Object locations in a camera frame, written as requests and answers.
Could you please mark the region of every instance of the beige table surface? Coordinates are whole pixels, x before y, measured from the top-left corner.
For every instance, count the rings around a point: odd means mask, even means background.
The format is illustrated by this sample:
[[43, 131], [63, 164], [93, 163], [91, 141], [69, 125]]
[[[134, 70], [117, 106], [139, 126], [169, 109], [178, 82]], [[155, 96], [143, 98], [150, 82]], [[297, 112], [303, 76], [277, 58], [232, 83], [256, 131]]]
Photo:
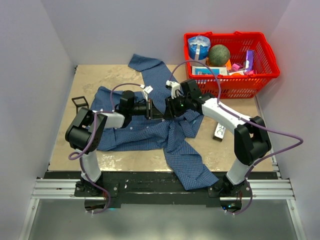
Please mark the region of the beige table surface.
[[[174, 67], [175, 65], [168, 65], [171, 71]], [[186, 80], [184, 66], [178, 68], [174, 76], [179, 82]], [[78, 160], [68, 160], [68, 155], [73, 152], [73, 149], [65, 141], [65, 132], [76, 116], [76, 107], [71, 98], [85, 96], [91, 105], [100, 86], [111, 89], [121, 83], [143, 84], [143, 78], [140, 72], [129, 68], [127, 65], [79, 65], [77, 67], [48, 168], [49, 171], [80, 170]], [[119, 87], [117, 90], [140, 91], [141, 89], [128, 85]], [[222, 102], [242, 114], [258, 115], [253, 98], [223, 99]], [[213, 140], [212, 136], [216, 126], [217, 122], [215, 120], [204, 117], [196, 138], [187, 138], [186, 141], [202, 156], [203, 163], [211, 171], [227, 172], [236, 158], [234, 138], [229, 131], [226, 131], [222, 142]], [[171, 171], [162, 149], [97, 151], [97, 157], [102, 171]], [[263, 161], [254, 171], [273, 171], [271, 160]]]

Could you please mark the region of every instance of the green melon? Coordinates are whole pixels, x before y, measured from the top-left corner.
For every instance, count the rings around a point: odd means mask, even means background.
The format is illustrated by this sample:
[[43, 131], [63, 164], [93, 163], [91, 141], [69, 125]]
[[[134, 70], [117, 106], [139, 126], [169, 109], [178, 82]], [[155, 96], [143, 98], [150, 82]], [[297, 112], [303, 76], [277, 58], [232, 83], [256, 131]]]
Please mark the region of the green melon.
[[225, 45], [214, 45], [209, 50], [208, 58], [210, 66], [222, 67], [228, 62], [230, 58], [230, 51]]

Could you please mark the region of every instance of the garment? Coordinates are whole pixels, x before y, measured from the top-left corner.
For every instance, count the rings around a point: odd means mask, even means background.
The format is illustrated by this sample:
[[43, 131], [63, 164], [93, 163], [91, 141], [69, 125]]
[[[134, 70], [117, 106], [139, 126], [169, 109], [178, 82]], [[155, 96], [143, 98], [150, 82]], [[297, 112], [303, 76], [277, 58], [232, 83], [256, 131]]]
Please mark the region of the garment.
[[[160, 60], [133, 55], [129, 67], [142, 73], [145, 86], [152, 86], [149, 94], [154, 105], [165, 112], [165, 98], [171, 95], [166, 86], [171, 72]], [[113, 94], [114, 104], [119, 103], [121, 91]], [[142, 100], [141, 92], [135, 92], [136, 100]], [[91, 109], [112, 109], [110, 90], [101, 86], [95, 94]], [[201, 156], [185, 141], [195, 138], [203, 116], [192, 110], [174, 120], [147, 120], [133, 116], [126, 128], [105, 129], [98, 150], [132, 151], [163, 148], [167, 164], [172, 168], [186, 190], [208, 187], [218, 181], [202, 163]]]

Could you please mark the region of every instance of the plastic basket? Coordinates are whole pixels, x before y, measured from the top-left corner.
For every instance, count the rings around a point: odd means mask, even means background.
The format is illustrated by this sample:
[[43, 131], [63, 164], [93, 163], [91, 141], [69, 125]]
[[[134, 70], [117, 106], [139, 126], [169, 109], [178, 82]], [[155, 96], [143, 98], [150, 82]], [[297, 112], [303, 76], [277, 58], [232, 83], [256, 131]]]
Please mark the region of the plastic basket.
[[[221, 84], [222, 99], [253, 98], [267, 83], [280, 75], [275, 54], [261, 32], [234, 32], [216, 34], [212, 32], [194, 32], [184, 35], [184, 57], [189, 59], [188, 39], [197, 35], [206, 36], [211, 41], [211, 47], [217, 44], [225, 45], [230, 51], [231, 64], [243, 64], [247, 50], [254, 50], [253, 69], [257, 74], [244, 76], [218, 75]], [[202, 93], [218, 95], [218, 84], [212, 75], [193, 75], [192, 66], [185, 65], [186, 75], [195, 79]]]

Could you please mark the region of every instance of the white wall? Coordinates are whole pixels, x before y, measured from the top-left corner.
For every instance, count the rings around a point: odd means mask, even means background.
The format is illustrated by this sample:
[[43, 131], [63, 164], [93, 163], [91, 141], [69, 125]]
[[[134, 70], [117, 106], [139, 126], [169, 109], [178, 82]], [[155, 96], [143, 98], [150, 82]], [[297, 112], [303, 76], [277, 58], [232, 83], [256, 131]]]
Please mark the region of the white wall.
[[[309, 240], [320, 238], [320, 2], [292, 0], [270, 38], [281, 70], [260, 95], [269, 127], [293, 132], [303, 145], [276, 158], [289, 177]], [[291, 140], [271, 135], [279, 150]]]
[[271, 35], [290, 0], [41, 0], [71, 60], [127, 64], [133, 53], [184, 59], [188, 32]]
[[18, 239], [73, 67], [39, 0], [0, 0], [0, 239]]

